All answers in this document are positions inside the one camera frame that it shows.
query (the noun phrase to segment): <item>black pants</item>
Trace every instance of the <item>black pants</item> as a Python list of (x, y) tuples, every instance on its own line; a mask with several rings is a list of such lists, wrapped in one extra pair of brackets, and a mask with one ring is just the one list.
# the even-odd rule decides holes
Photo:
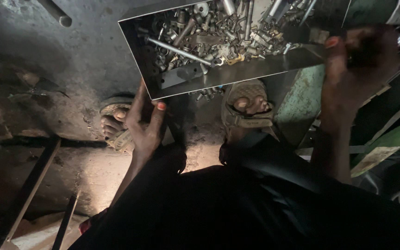
[(269, 135), (220, 158), (179, 174), (183, 149), (160, 148), (70, 249), (400, 249), (400, 204), (326, 177)]

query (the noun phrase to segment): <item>concrete floor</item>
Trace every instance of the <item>concrete floor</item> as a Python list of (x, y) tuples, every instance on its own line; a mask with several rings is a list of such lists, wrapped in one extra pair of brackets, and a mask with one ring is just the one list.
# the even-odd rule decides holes
[[(117, 21), (130, 8), (158, 1), (55, 2), (73, 19), (70, 28), (59, 26), (35, 0), (0, 1), (0, 140), (55, 133), (67, 139), (102, 141), (99, 103), (115, 94), (133, 94), (138, 87), (141, 76)], [(13, 81), (11, 71), (17, 67), (58, 86), (43, 91), (40, 99), (26, 97), (26, 89)], [(14, 101), (12, 96), (22, 98)], [(195, 96), (185, 98), (189, 98), (184, 100), (189, 112), (181, 125), (186, 131), (186, 171), (218, 164), (224, 137), (221, 97), (209, 103), (196, 103)], [(42, 148), (23, 145), (0, 146), (0, 215), (41, 152)], [(35, 218), (63, 211), (76, 189), (81, 190), (76, 213), (102, 211), (130, 161), (129, 155), (109, 148), (60, 148), (26, 215)]]

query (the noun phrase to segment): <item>metal bar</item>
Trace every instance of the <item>metal bar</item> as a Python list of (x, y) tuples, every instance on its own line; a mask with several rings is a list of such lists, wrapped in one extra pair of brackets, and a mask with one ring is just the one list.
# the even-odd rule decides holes
[(195, 55), (193, 55), (193, 54), (190, 54), (190, 53), (188, 53), (188, 52), (186, 52), (186, 51), (184, 51), (184, 50), (181, 50), (181, 49), (179, 49), (179, 48), (170, 46), (169, 44), (166, 44), (166, 43), (164, 43), (164, 42), (158, 41), (158, 40), (153, 39), (153, 38), (150, 38), (150, 37), (146, 37), (145, 39), (147, 39), (149, 42), (153, 42), (153, 43), (157, 44), (157, 45), (160, 46), (160, 47), (166, 48), (166, 49), (168, 49), (168, 50), (170, 50), (170, 51), (173, 51), (173, 52), (175, 52), (175, 53), (178, 53), (178, 54), (180, 54), (180, 55), (183, 55), (183, 56), (185, 56), (185, 57), (187, 57), (187, 58), (191, 58), (191, 59), (193, 59), (193, 60), (199, 61), (199, 62), (201, 62), (201, 63), (203, 63), (203, 64), (208, 65), (208, 66), (211, 65), (211, 62), (210, 62), (210, 61), (204, 60), (204, 59), (201, 58), (201, 57), (198, 57), (198, 56), (195, 56)]
[(250, 0), (248, 2), (248, 10), (247, 10), (247, 18), (246, 18), (246, 27), (245, 27), (245, 41), (249, 40), (249, 35), (251, 33), (251, 22), (253, 21), (253, 11), (254, 11), (254, 0)]
[(299, 26), (302, 26), (305, 21), (307, 20), (308, 16), (311, 13), (311, 10), (313, 10), (314, 4), (317, 2), (317, 0), (312, 0), (312, 2), (309, 4), (307, 11), (305, 12), (305, 15), (303, 15), (302, 20), (300, 21)]
[(233, 0), (222, 0), (223, 7), (225, 8), (226, 14), (231, 16), (232, 14), (236, 13), (236, 6), (234, 5)]
[(41, 3), (44, 9), (46, 9), (61, 26), (68, 28), (72, 25), (72, 19), (52, 0), (38, 0), (38, 3)]
[(35, 195), (38, 186), (43, 180), (43, 177), (60, 145), (61, 138), (59, 136), (53, 136), (50, 138), (49, 145), (45, 147), (40, 158), (19, 190), (16, 199), (0, 223), (0, 247), (5, 241), (10, 241), (12, 239), (19, 222), (23, 218), (24, 213)]
[(58, 233), (56, 234), (55, 242), (53, 243), (52, 250), (61, 250), (61, 245), (66, 235), (66, 229), (72, 219), (73, 212), (75, 211), (76, 202), (80, 196), (80, 192), (70, 196), (69, 203), (67, 204), (66, 212), (64, 213), (63, 220), (59, 225)]
[(274, 17), (275, 12), (277, 11), (277, 9), (279, 8), (279, 6), (281, 5), (282, 0), (275, 0), (272, 5), (271, 8), (269, 9), (268, 12), (268, 16), (265, 18), (265, 21), (267, 23), (271, 22), (271, 19)]

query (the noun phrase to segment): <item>hand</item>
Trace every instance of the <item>hand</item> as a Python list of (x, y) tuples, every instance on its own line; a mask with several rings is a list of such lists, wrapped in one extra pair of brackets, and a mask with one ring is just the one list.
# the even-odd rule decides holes
[(166, 104), (164, 102), (153, 101), (154, 110), (151, 115), (149, 126), (142, 126), (140, 123), (141, 114), (144, 103), (148, 98), (144, 80), (141, 79), (140, 86), (129, 112), (125, 113), (121, 110), (116, 110), (114, 112), (115, 117), (126, 116), (126, 126), (129, 128), (132, 139), (135, 143), (135, 149), (132, 155), (144, 162), (147, 162), (147, 160), (151, 158), (161, 142), (160, 128), (163, 123), (164, 111), (166, 109)]
[(322, 86), (321, 122), (329, 129), (353, 122), (357, 110), (399, 68), (397, 33), (377, 25), (348, 31), (347, 40), (330, 37)]

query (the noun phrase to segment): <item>sandal strap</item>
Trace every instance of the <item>sandal strap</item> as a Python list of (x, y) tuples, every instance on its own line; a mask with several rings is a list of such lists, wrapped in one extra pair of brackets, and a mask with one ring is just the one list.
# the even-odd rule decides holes
[(253, 116), (244, 116), (233, 110), (229, 105), (225, 105), (225, 126), (240, 128), (261, 128), (271, 127), (274, 119), (274, 110), (271, 103), (268, 103), (271, 111), (255, 114)]
[(128, 152), (132, 154), (135, 148), (135, 143), (132, 140), (132, 135), (129, 129), (118, 131), (111, 138), (106, 139), (106, 142), (111, 145), (116, 151), (121, 153)]

